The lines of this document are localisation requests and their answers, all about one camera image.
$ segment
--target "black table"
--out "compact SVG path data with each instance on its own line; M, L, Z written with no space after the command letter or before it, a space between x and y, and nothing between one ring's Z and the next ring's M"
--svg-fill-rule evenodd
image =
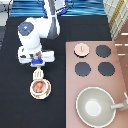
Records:
M65 42L111 41L107 16L58 17L59 37L41 39L43 49L54 50L56 57L42 68L52 85L45 100L36 100L29 92L35 68L17 59L17 26L26 18L8 19L0 50L0 128L66 128Z

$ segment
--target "cable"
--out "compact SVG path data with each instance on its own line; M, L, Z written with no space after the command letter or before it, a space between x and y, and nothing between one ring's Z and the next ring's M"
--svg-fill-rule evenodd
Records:
M59 11L59 10L62 10L62 9L64 9L64 8L73 8L73 7L74 7L74 0L71 0L71 1L72 1L72 5L59 8L58 10L56 10L56 12Z
M8 11L7 11L7 13L8 13L8 18L9 18L9 11L10 11L9 5L10 5L11 2L12 2L12 0L10 0L10 2L9 2L9 4L8 4Z

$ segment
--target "bowl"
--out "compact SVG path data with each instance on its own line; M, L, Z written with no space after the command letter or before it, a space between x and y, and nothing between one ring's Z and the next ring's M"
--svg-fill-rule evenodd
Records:
M88 87L79 93L76 110L84 123L94 128L102 128L114 120L116 109L111 109L113 104L114 100L107 91L99 87Z

